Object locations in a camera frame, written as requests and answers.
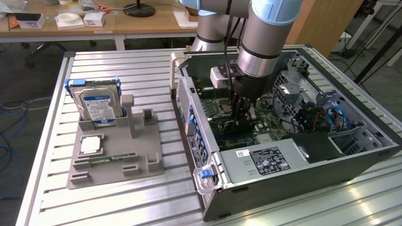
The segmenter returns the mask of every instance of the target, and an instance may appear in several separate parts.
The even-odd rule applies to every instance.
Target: black cable
[[[396,7],[398,7],[398,5],[400,4],[400,2],[402,2],[402,0],[399,0],[398,4],[395,5],[394,10],[396,9]],[[400,9],[402,9],[402,7],[398,9],[398,11],[396,11],[395,14],[391,16],[391,18],[387,20],[386,23],[388,23],[388,22],[394,19],[394,17],[396,16],[398,12],[400,11]],[[362,42],[366,40],[366,38],[368,37],[370,33],[371,33],[374,30],[376,30],[376,28],[378,28],[378,26],[368,32],[368,34],[366,35],[364,39],[363,39],[359,43],[362,43]],[[376,36],[380,34],[380,32],[383,31],[384,28],[386,28],[386,26],[380,29],[380,31],[378,32],[378,34],[372,37],[371,41],[370,41],[366,45],[370,45],[370,44],[371,44],[371,42],[375,40]],[[363,47],[363,49],[362,49],[362,51],[359,52],[356,58],[352,60],[350,66],[346,68],[346,70],[343,71],[343,73],[344,73],[344,72],[350,69],[350,67],[354,65],[354,63],[356,62],[356,60],[358,60],[358,58],[359,58],[359,56],[362,55],[362,53],[363,53],[364,50],[366,50],[366,48]]]
[[[394,57],[394,55],[380,64],[380,66],[375,69],[375,71],[368,75],[368,77],[359,82],[359,86],[363,85],[363,83],[371,78],[371,76],[375,74],[375,72],[386,65],[386,63],[390,61],[390,59]]]
[[[0,156],[0,159],[2,159],[2,158],[6,156],[6,154],[9,153],[9,151],[8,151],[8,148],[6,148],[6,147],[0,146],[0,148],[2,148],[2,149],[5,150],[4,155]]]
[[[5,141],[5,143],[6,143],[6,153],[9,153],[9,155],[8,155],[8,160],[6,160],[6,162],[5,162],[5,165],[2,166],[2,168],[0,169],[0,173],[5,170],[5,168],[8,167],[8,165],[10,164],[10,157],[12,157],[12,154],[10,154],[10,148],[9,148],[9,142],[8,142],[8,140],[6,140],[6,138],[4,137],[4,134],[2,133],[0,133],[0,136],[1,136],[1,138],[4,139],[4,141]]]
[[[21,168],[21,163],[20,163],[18,157],[17,157],[17,155],[12,149],[10,143],[2,133],[0,133],[0,138],[4,140],[4,142],[6,144],[6,148],[9,150],[10,156],[13,156],[13,158],[14,158],[14,163],[16,163],[18,171],[20,171],[20,181],[18,181],[17,185],[2,196],[0,196],[0,200],[4,200],[4,199],[13,199],[13,197],[9,197],[9,195],[16,191],[16,189],[21,189],[21,185],[24,182],[24,174],[22,174],[22,168]],[[0,172],[6,168],[8,165],[9,165],[9,161],[5,164],[5,166],[2,167],[2,169],[0,170]]]
[[[289,121],[285,121],[284,119],[279,119],[280,122],[285,122],[287,124],[292,125],[293,126],[293,133],[296,133],[296,127],[300,129],[300,126],[299,125],[295,125],[292,122]]]
[[[229,91],[232,91],[232,77],[231,77],[231,66],[229,66],[229,61],[228,61],[228,57],[227,57],[227,47],[228,47],[228,43],[231,41],[231,38],[232,38],[232,34],[239,26],[239,23],[240,23],[240,17],[237,18],[237,21],[233,25],[233,28],[232,28],[232,16],[229,17],[229,21],[228,21],[228,24],[227,24],[227,30],[225,30],[225,37],[227,37],[227,40],[225,40],[225,43],[224,43],[224,50],[223,50],[223,55],[224,55],[224,60],[225,60],[225,72],[227,72],[227,78],[228,78],[228,84],[229,84]]]
[[[275,95],[276,95],[276,90],[277,90],[277,88],[276,88],[276,89],[273,89],[273,91],[272,91],[271,108],[272,108],[272,112],[273,112],[273,114],[275,114],[276,116],[279,116],[279,115],[280,115],[280,113],[277,114],[277,113],[276,113],[276,110],[275,110]]]
[[[247,22],[247,19],[244,18],[243,19],[241,29],[240,29],[240,34],[239,34],[239,38],[237,38],[237,43],[236,43],[236,49],[237,50],[239,50],[239,47],[240,47],[240,40],[241,40],[243,30],[244,30],[244,27],[245,27],[245,22]]]
[[[0,46],[1,46],[1,48],[2,48],[2,50],[0,50],[0,53],[4,53],[6,50],[10,49],[12,43],[10,43],[10,45],[9,45],[8,47],[4,47],[2,43],[0,43]]]
[[[28,103],[25,101],[9,101],[9,102],[1,104],[1,106],[5,106],[5,105],[12,104],[12,103],[22,103],[24,106],[28,106]],[[24,114],[21,115],[21,117],[0,133],[5,133],[22,120],[22,118],[25,117],[26,113],[28,113],[28,108],[25,107],[25,111],[24,111]]]
[[[232,79],[231,79],[231,70],[229,70],[229,62],[228,62],[228,57],[227,57],[227,46],[228,46],[228,41],[229,41],[229,34],[231,34],[231,28],[232,28],[232,16],[228,18],[228,23],[227,23],[227,29],[225,29],[225,37],[227,40],[224,42],[224,48],[223,48],[223,56],[224,56],[224,66],[225,66],[225,71],[227,71],[227,77],[228,77],[228,99],[231,101],[231,91],[232,91]]]
[[[347,63],[342,60],[342,58],[340,58],[340,59],[335,59],[335,58],[331,57],[331,56],[328,56],[328,57],[331,58],[330,60],[340,61],[346,66],[348,66]],[[351,69],[350,69],[350,72],[351,72],[352,76],[356,78],[356,74],[352,72]],[[367,90],[367,88],[366,88],[364,85],[362,85],[362,88],[364,89],[366,93],[367,93],[370,96],[372,96],[371,93],[368,92],[368,90]]]

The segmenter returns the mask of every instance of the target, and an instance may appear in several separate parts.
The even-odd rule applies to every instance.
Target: wooden desk
[[[132,0],[96,0],[97,4],[112,8],[123,8],[131,4]],[[173,10],[180,11],[183,7],[175,0],[159,0],[155,4],[156,14],[152,17],[129,17],[123,11],[112,12],[105,15],[105,25],[102,27],[84,27],[58,31],[53,17],[60,10],[68,9],[66,6],[45,6],[41,0],[29,0],[28,9],[33,13],[42,13],[46,19],[44,28],[21,29],[20,27],[9,29],[8,20],[13,16],[0,20],[0,43],[1,42],[36,42],[36,41],[74,41],[74,40],[115,40],[116,49],[124,50],[124,39],[133,38],[173,38],[193,37],[196,29],[180,29]]]
[[[132,0],[119,0],[119,8],[124,7]],[[151,4],[156,9],[156,13],[151,17],[136,18],[124,13],[116,14],[116,33],[119,34],[140,34],[140,33],[187,33],[196,32],[196,29],[180,29],[173,11],[184,11],[184,6],[173,0],[143,0],[141,3],[157,2]]]

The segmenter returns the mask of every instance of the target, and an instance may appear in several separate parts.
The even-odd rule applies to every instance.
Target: blue latch
[[[85,84],[86,84],[86,79],[76,79],[73,80],[70,86],[72,87],[85,86]]]
[[[193,120],[193,114],[188,118],[188,123],[192,123],[192,120]]]
[[[65,79],[65,80],[64,80],[64,88],[65,88],[65,90],[66,90],[66,92],[68,92],[68,94],[69,94],[70,98],[73,98],[73,96],[70,95],[70,91],[69,91],[69,85],[68,85],[68,83],[69,83],[69,79]]]
[[[213,173],[211,169],[204,169],[200,171],[200,178],[205,179],[205,178],[211,178],[213,177]]]

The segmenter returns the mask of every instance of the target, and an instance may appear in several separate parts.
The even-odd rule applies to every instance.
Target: floor
[[[354,19],[347,27],[348,33],[354,33],[363,18]],[[367,35],[368,31],[376,27],[376,23],[371,22],[366,32],[362,37]],[[376,51],[380,49],[386,40],[391,36],[392,31],[386,30],[383,35],[378,38],[371,49],[364,51],[364,56],[359,57],[351,67],[354,73],[359,73],[364,68],[366,64],[374,57]],[[135,48],[161,48],[163,40],[157,39],[144,39],[144,40],[131,40],[129,45]],[[85,41],[65,42],[64,46],[70,51],[105,51],[115,50],[115,45],[112,41],[102,40],[97,41],[97,46],[90,47],[89,43]],[[187,44],[185,39],[175,40],[175,47],[184,47]],[[30,49],[37,47],[38,43],[30,43]],[[402,47],[402,39],[392,46],[387,52],[383,59],[376,64],[380,65],[384,59],[392,56],[392,54]],[[58,73],[58,67],[62,58],[62,52],[52,47],[48,49],[36,59],[36,67],[29,69],[24,67],[24,61],[21,59],[29,53],[29,49],[22,49],[18,43],[14,43],[10,48],[1,52],[0,46],[0,103],[17,100],[32,100],[38,97],[48,97],[52,94],[53,86],[56,82],[56,77]],[[347,68],[346,64],[354,61],[351,59],[340,59],[340,56],[331,54],[331,57],[336,60],[331,60],[332,64],[340,69]],[[371,93],[374,99],[383,105],[383,107],[394,114],[394,116],[402,120],[402,107],[400,107],[400,97],[402,97],[402,61],[399,60],[392,68],[383,66],[370,80],[364,83],[368,92]],[[34,102],[30,107],[46,106],[49,101],[44,100]],[[12,111],[13,114],[21,114],[22,110]],[[29,171],[32,167],[32,162],[34,158],[34,152],[40,140],[44,119],[46,115],[46,109],[29,111],[26,114],[28,123],[25,127],[18,131],[18,133],[12,136],[8,140],[18,156],[24,179],[20,183],[20,172],[14,161],[10,161],[9,166],[4,171],[0,171],[0,198],[12,189],[14,192],[6,196],[0,201],[0,225],[10,226],[14,224],[16,217],[18,214],[21,198],[24,194],[25,185],[28,182]],[[0,113],[0,128],[8,127],[14,120],[16,116],[5,115]],[[0,169],[6,162],[6,158],[0,159]]]

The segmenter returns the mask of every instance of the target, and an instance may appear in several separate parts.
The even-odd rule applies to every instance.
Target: white box
[[[18,25],[21,28],[42,28],[45,22],[45,17],[41,14],[38,20],[18,20]]]
[[[332,52],[340,52],[344,48],[344,43],[350,41],[351,35],[346,32],[342,33],[336,45],[334,46]]]
[[[54,20],[56,20],[58,31],[85,27],[81,18],[78,18],[76,21],[72,21],[68,23],[57,20],[57,17],[54,18]]]
[[[84,24],[86,27],[102,27],[105,23],[104,13],[86,13],[84,16]]]

